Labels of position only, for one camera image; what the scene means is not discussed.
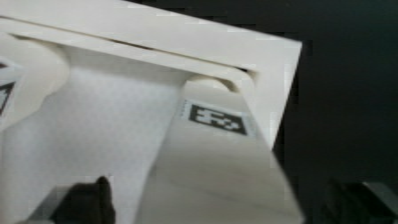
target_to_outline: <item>black object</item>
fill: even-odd
[[[396,214],[362,183],[328,183],[321,224],[392,224]]]
[[[55,224],[113,224],[110,183],[99,177],[94,184],[76,184],[51,215]]]

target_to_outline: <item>black background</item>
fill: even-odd
[[[304,41],[275,154],[307,223],[330,177],[398,189],[398,1],[135,1]]]

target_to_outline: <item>printed label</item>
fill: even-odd
[[[183,117],[195,123],[201,123],[229,132],[245,136],[254,135],[247,125],[249,116],[241,112],[229,113],[225,110],[215,109],[202,103],[185,101]]]

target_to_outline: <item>black label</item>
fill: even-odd
[[[16,83],[12,82],[0,86],[0,105],[2,105],[0,116],[3,115],[3,109],[5,109],[5,105],[7,105],[7,101],[9,101],[9,95],[12,92],[14,84]]]
[[[225,112],[192,105],[188,119],[190,121],[206,124],[215,128],[247,135],[241,117],[227,114]]]

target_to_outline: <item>white surface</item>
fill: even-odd
[[[67,48],[71,79],[2,142],[0,223],[16,224],[53,187],[110,176],[117,224],[131,224],[145,172],[190,73]]]
[[[254,80],[250,79],[247,73],[234,67],[192,59],[167,52],[138,48],[122,43],[112,42],[103,38],[51,29],[9,19],[0,19],[0,30],[7,31],[10,34],[21,37],[50,41],[60,45],[73,46],[96,52],[117,55],[142,62],[163,65],[174,69],[229,80],[229,82],[236,86],[236,91],[241,92],[245,96],[245,100],[252,101],[256,98]]]
[[[7,64],[0,69],[0,85],[14,83],[0,118],[2,131],[37,111],[44,97],[64,85],[69,63],[55,45],[19,40],[2,32],[0,61]]]
[[[249,107],[272,149],[300,54],[296,41],[121,0],[0,0],[0,6],[0,15],[19,21],[247,68],[256,79]],[[25,32],[35,36],[42,31]]]
[[[252,123],[241,95],[188,82],[147,178],[137,224],[300,224],[295,196],[261,137],[185,119],[185,100],[201,107],[201,116],[217,111],[211,119],[222,120],[229,114],[245,116]]]

